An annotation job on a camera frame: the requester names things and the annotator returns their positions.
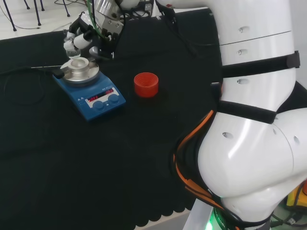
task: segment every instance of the green light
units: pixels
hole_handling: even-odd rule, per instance
[[[208,222],[205,230],[213,230],[212,223]]]

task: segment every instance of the yellow object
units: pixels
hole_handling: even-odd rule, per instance
[[[292,207],[294,205],[297,191],[298,191],[298,187],[288,195],[288,200],[287,200],[288,207]],[[297,205],[307,207],[307,195],[305,195],[303,191],[301,191],[299,194]]]

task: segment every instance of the black strap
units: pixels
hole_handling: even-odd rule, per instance
[[[271,110],[226,101],[219,101],[217,111],[223,114],[239,116],[267,124],[272,124],[277,114]]]
[[[300,65],[299,52],[295,51],[294,54],[282,57],[223,66],[222,73],[223,78],[233,78],[299,68]]]
[[[214,216],[215,217],[222,216],[223,219],[227,221],[227,224],[231,224],[233,226],[239,227],[240,229],[257,227],[257,226],[263,225],[263,224],[267,223],[268,221],[270,221],[272,215],[273,215],[273,213],[269,217],[267,217],[266,219],[259,221],[259,222],[247,222],[247,221],[236,220],[230,214],[227,213],[227,215],[225,215],[225,212],[222,212],[222,211],[220,211],[216,208],[214,209]]]

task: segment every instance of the metal plate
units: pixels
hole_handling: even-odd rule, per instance
[[[88,83],[99,76],[99,66],[97,63],[89,62],[89,60],[83,57],[69,60],[61,69],[67,72],[63,79],[70,84]]]

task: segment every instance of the green cable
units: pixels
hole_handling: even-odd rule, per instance
[[[91,13],[91,5],[90,5],[90,0],[87,0],[87,9],[88,9],[88,14],[90,15],[90,19],[91,19],[91,22],[94,26],[94,29],[96,30],[97,34],[99,36],[101,36],[103,39],[106,39],[105,36],[103,36],[100,31],[98,30],[97,26],[96,26],[96,23],[94,23],[94,20],[93,20],[93,16],[92,16],[92,13]]]

